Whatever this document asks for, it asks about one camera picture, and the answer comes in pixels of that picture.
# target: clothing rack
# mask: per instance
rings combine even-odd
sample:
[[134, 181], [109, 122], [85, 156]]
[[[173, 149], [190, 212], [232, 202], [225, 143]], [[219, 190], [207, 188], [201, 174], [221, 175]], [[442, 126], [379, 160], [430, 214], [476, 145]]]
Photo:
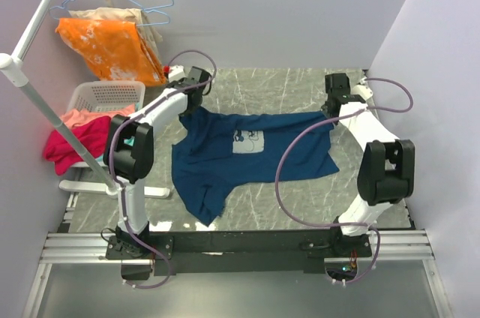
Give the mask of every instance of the clothing rack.
[[[104, 0], [107, 7], [113, 6], [112, 0]], [[44, 21], [52, 0], [41, 0], [34, 12], [25, 31], [20, 37], [12, 54], [0, 53], [0, 71], [16, 86], [22, 93], [38, 108], [38, 110], [49, 120], [53, 127], [62, 137], [72, 146], [75, 152], [88, 164], [88, 166], [100, 177], [105, 184], [84, 183], [84, 189], [81, 184], [63, 184], [63, 189], [67, 191], [85, 191], [91, 193], [105, 193], [109, 196], [117, 195], [117, 186], [113, 178], [105, 169], [95, 160], [87, 148], [77, 139], [70, 129], [63, 123], [58, 115], [53, 111], [49, 104], [41, 97], [34, 86], [29, 82], [29, 78], [23, 73], [23, 60], [29, 51], [32, 41], [35, 39], [38, 30]], [[146, 187], [149, 197], [164, 198], [168, 196], [170, 190], [166, 188]]]

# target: orange cloth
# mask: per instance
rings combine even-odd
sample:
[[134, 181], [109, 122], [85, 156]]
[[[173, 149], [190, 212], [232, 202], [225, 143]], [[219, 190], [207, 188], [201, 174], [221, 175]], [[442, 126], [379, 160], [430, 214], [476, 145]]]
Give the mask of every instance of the orange cloth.
[[113, 118], [117, 114], [121, 114], [122, 116], [128, 116], [135, 112], [135, 104], [131, 104], [130, 106], [126, 106], [124, 109], [120, 110], [112, 110], [110, 112], [89, 112], [87, 109], [77, 110], [72, 109], [66, 112], [64, 115], [60, 117], [60, 119], [65, 123], [67, 127], [70, 129], [78, 128], [82, 125], [86, 125], [87, 123], [104, 116], [109, 116]]
[[61, 18], [55, 32], [100, 80], [167, 83], [161, 63], [133, 22]]

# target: red cloth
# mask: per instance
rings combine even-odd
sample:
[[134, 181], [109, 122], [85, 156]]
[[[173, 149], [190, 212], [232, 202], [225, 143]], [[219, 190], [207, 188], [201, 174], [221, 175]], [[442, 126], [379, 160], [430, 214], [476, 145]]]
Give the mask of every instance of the red cloth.
[[[104, 153], [110, 120], [111, 118], [108, 116], [100, 117], [72, 130], [75, 137], [95, 158]], [[65, 174], [72, 164], [83, 161], [56, 130], [48, 137], [42, 156], [47, 161], [55, 162], [55, 173], [59, 176]]]

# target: white rack foot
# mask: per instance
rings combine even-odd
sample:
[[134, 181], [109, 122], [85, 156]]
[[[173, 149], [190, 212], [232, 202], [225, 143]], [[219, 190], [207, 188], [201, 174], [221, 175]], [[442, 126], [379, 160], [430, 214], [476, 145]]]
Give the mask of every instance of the white rack foot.
[[[90, 181], [60, 181], [60, 189], [67, 192], [107, 194], [107, 185], [104, 183], [93, 183]], [[145, 198], [156, 198], [165, 200], [170, 196], [169, 188], [145, 187]]]

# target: beige garment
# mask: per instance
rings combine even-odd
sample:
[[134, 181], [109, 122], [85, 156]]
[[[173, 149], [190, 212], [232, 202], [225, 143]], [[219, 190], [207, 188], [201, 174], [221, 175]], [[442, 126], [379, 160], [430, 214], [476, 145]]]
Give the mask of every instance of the beige garment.
[[140, 37], [148, 44], [150, 49], [160, 59], [157, 43], [162, 41], [162, 36], [157, 32], [153, 25], [138, 26], [139, 24], [149, 24], [149, 18], [138, 8], [108, 8], [101, 7], [92, 10], [69, 10], [72, 18], [82, 20], [123, 20], [137, 24], [136, 30]]

